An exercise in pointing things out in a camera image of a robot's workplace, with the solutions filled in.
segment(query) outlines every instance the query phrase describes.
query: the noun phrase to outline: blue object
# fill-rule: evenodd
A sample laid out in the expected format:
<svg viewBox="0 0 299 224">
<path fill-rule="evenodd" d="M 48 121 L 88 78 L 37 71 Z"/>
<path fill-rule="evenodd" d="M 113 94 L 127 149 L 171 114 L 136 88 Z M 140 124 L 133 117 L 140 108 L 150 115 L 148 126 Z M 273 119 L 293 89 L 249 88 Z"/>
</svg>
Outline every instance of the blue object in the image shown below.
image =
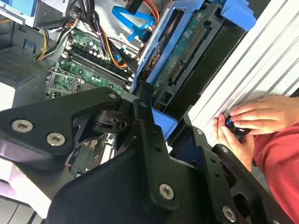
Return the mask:
<svg viewBox="0 0 299 224">
<path fill-rule="evenodd" d="M 152 108 L 151 110 L 153 112 L 155 124 L 159 125 L 162 128 L 165 140 L 168 139 L 168 137 L 178 125 L 177 120 L 154 108 Z"/>
<path fill-rule="evenodd" d="M 246 0 L 209 1 L 222 4 L 223 8 L 220 14 L 246 31 L 251 30 L 256 24 L 256 18 L 253 16 L 253 11 L 248 8 L 249 3 Z"/>
<path fill-rule="evenodd" d="M 14 10 L 27 15 L 34 16 L 36 12 L 37 0 L 0 0 L 9 5 Z"/>
<path fill-rule="evenodd" d="M 131 42 L 136 36 L 139 36 L 140 38 L 145 38 L 146 31 L 147 31 L 146 29 L 154 25 L 156 22 L 156 19 L 151 15 L 140 13 L 140 12 L 136 12 L 135 15 L 133 15 L 129 13 L 124 7 L 120 7 L 120 6 L 114 6 L 112 9 L 112 13 L 122 24 L 124 24 L 133 32 L 132 35 L 130 35 L 128 38 L 129 42 Z M 135 16 L 137 18 L 147 20 L 148 22 L 145 23 L 143 26 L 138 27 L 122 14 Z"/>
<path fill-rule="evenodd" d="M 182 35 L 185 27 L 187 26 L 191 16 L 193 15 L 193 12 L 195 10 L 200 9 L 202 4 L 204 3 L 204 0 L 177 0 L 172 2 L 171 8 L 169 13 L 167 14 L 167 17 L 165 18 L 161 28 L 158 30 L 158 33 L 153 41 L 153 43 L 150 45 L 148 53 L 146 54 L 146 57 L 144 58 L 143 62 L 138 67 L 137 73 L 135 74 L 135 78 L 133 81 L 133 89 L 137 85 L 137 77 L 139 76 L 140 72 L 142 71 L 143 67 L 146 65 L 147 61 L 149 60 L 151 53 L 153 52 L 155 46 L 158 43 L 158 40 L 160 39 L 162 33 L 165 30 L 165 27 L 171 18 L 171 15 L 175 9 L 183 9 L 185 11 L 184 15 L 182 16 L 179 24 L 177 25 L 176 30 L 173 32 L 166 48 L 164 49 L 162 55 L 160 56 L 160 59 L 158 60 L 157 64 L 155 65 L 153 71 L 150 73 L 148 79 L 146 82 L 150 83 L 151 85 L 154 83 L 156 77 L 158 76 L 160 70 L 162 69 L 164 63 L 168 59 L 170 53 L 172 52 L 173 48 L 175 47 L 176 43 L 178 42 L 180 36 Z"/>
<path fill-rule="evenodd" d="M 249 31 L 256 23 L 256 19 L 253 16 L 253 11 L 248 8 L 249 3 L 246 0 L 209 0 L 209 1 L 223 5 L 221 15 L 227 18 L 228 20 L 232 21 L 236 25 L 240 26 L 241 28 L 245 29 L 246 31 Z M 185 13 L 181 18 L 173 35 L 171 36 L 171 39 L 169 40 L 158 62 L 156 63 L 154 69 L 152 70 L 148 79 L 146 80 L 146 82 L 150 83 L 151 85 L 153 85 L 156 77 L 158 76 L 159 72 L 163 68 L 170 53 L 172 52 L 173 48 L 177 44 L 191 16 L 193 15 L 193 12 L 195 10 L 200 9 L 203 2 L 204 2 L 203 0 L 189 0 L 189 1 L 177 0 L 171 4 L 171 7 L 169 7 L 170 12 L 165 18 L 164 23 L 159 29 L 153 43 L 149 47 L 147 55 L 145 56 L 143 62 L 140 64 L 137 73 L 135 74 L 135 78 L 133 81 L 133 89 L 136 87 L 137 78 L 141 73 L 141 71 L 143 70 L 146 63 L 148 62 L 153 50 L 155 49 L 155 46 L 157 45 L 158 40 L 160 39 L 166 24 L 168 23 L 172 15 L 173 10 L 184 9 Z"/>
</svg>

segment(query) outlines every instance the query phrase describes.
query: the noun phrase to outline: ventilation grille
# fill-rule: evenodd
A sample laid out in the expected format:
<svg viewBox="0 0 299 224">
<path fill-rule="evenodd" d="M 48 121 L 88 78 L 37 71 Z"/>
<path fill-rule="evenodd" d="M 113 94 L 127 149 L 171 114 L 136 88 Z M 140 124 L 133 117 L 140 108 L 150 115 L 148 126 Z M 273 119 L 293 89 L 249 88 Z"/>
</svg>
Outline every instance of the ventilation grille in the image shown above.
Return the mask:
<svg viewBox="0 0 299 224">
<path fill-rule="evenodd" d="M 16 83 L 24 82 L 43 67 L 13 51 L 0 54 L 0 75 Z"/>
</svg>

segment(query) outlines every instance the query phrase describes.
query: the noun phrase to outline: blue tab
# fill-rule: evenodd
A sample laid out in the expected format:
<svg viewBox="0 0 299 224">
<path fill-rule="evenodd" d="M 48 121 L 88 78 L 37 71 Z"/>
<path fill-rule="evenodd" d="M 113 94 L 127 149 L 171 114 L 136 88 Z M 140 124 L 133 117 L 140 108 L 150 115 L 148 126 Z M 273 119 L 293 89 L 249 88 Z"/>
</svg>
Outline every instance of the blue tab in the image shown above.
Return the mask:
<svg viewBox="0 0 299 224">
<path fill-rule="evenodd" d="M 165 140 L 171 135 L 174 129 L 177 127 L 178 122 L 174 118 L 152 108 L 154 121 L 156 125 L 159 125 L 162 128 L 162 132 Z"/>
<path fill-rule="evenodd" d="M 248 8 L 248 4 L 246 0 L 226 0 L 221 15 L 244 30 L 249 31 L 256 24 L 256 18 L 253 16 L 253 11 Z"/>
<path fill-rule="evenodd" d="M 129 42 L 132 41 L 135 38 L 135 36 L 139 36 L 141 38 L 145 37 L 146 29 L 154 25 L 156 22 L 156 19 L 151 15 L 140 13 L 140 12 L 136 12 L 135 15 L 133 15 L 129 13 L 124 7 L 120 7 L 120 6 L 114 6 L 112 8 L 112 13 L 122 24 L 124 24 L 133 32 L 132 35 L 128 38 Z M 143 26 L 138 27 L 130 20 L 128 20 L 126 17 L 124 17 L 122 14 L 131 15 L 140 19 L 147 20 L 148 22 L 145 23 Z"/>
<path fill-rule="evenodd" d="M 27 15 L 34 16 L 36 12 L 37 0 L 0 0 L 9 5 L 14 10 Z"/>
</svg>

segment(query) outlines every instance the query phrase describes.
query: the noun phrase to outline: red shirt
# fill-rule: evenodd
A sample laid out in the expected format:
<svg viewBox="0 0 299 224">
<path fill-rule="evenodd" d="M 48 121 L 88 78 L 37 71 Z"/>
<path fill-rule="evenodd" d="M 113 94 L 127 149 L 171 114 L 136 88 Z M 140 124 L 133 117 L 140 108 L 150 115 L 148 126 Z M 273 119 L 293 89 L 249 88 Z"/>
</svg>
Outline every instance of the red shirt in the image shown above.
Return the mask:
<svg viewBox="0 0 299 224">
<path fill-rule="evenodd" d="M 299 123 L 281 132 L 255 138 L 254 159 L 271 192 L 299 224 Z"/>
</svg>

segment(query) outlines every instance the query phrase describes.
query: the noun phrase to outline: blue plastic bracket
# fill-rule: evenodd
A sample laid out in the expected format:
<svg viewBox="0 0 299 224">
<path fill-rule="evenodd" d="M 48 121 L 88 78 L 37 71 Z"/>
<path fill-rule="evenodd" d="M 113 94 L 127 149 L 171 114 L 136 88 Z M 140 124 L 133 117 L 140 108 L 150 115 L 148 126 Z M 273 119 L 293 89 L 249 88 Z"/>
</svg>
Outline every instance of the blue plastic bracket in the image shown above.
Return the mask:
<svg viewBox="0 0 299 224">
<path fill-rule="evenodd" d="M 159 74 L 164 63 L 166 62 L 167 58 L 169 57 L 170 53 L 172 52 L 173 48 L 175 47 L 178 39 L 182 35 L 185 27 L 187 26 L 190 18 L 192 17 L 193 12 L 195 10 L 200 9 L 200 7 L 202 6 L 203 3 L 204 3 L 204 0 L 188 0 L 188 1 L 177 0 L 177 1 L 172 1 L 172 2 L 168 3 L 167 7 L 169 8 L 169 11 L 167 13 L 167 16 L 166 16 L 165 20 L 163 21 L 163 24 L 160 27 L 160 29 L 155 37 L 155 40 L 149 47 L 146 57 L 142 61 L 141 65 L 138 67 L 137 73 L 135 74 L 135 78 L 133 81 L 133 89 L 136 87 L 137 77 L 139 76 L 140 72 L 142 71 L 143 67 L 145 66 L 145 64 L 146 64 L 147 60 L 149 59 L 151 53 L 153 52 L 155 46 L 157 45 L 158 40 L 159 40 L 160 36 L 162 35 L 162 33 L 167 25 L 167 22 L 171 18 L 173 11 L 175 9 L 183 9 L 185 11 L 185 13 L 184 13 L 183 17 L 181 18 L 179 24 L 177 25 L 176 30 L 172 34 L 172 37 L 169 40 L 169 43 L 167 44 L 166 48 L 164 49 L 162 55 L 160 56 L 160 59 L 158 60 L 156 66 L 154 67 L 153 71 L 150 73 L 150 75 L 146 81 L 150 84 L 153 84 L 153 82 L 155 81 L 157 75 Z"/>
<path fill-rule="evenodd" d="M 129 13 L 124 7 L 120 6 L 114 6 L 112 8 L 113 15 L 126 27 L 128 27 L 133 33 L 128 37 L 128 41 L 131 42 L 136 36 L 139 36 L 140 38 L 145 37 L 146 35 L 146 29 L 152 25 L 155 24 L 156 19 L 148 14 L 136 12 L 135 15 Z M 148 22 L 145 23 L 143 26 L 138 27 L 134 23 L 132 23 L 130 20 L 128 20 L 123 14 L 131 15 L 143 20 L 147 20 Z"/>
<path fill-rule="evenodd" d="M 237 26 L 246 31 L 251 30 L 256 24 L 256 18 L 253 16 L 253 11 L 248 8 L 246 0 L 209 0 L 223 5 L 221 15 L 232 21 Z"/>
<path fill-rule="evenodd" d="M 156 125 L 162 128 L 162 132 L 165 140 L 171 135 L 174 129 L 177 127 L 178 122 L 174 118 L 152 108 L 153 117 Z"/>
</svg>

